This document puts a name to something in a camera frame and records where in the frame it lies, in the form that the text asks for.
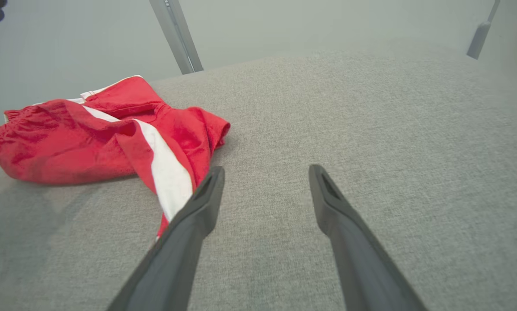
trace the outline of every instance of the red cloth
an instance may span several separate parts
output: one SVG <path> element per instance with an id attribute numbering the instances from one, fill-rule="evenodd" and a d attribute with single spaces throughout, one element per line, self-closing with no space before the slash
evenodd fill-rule
<path id="1" fill-rule="evenodd" d="M 83 97 L 6 111 L 1 167 L 10 177 L 44 184 L 137 173 L 167 213 L 160 236 L 209 171 L 230 124 L 201 108 L 168 106 L 139 76 Z"/>

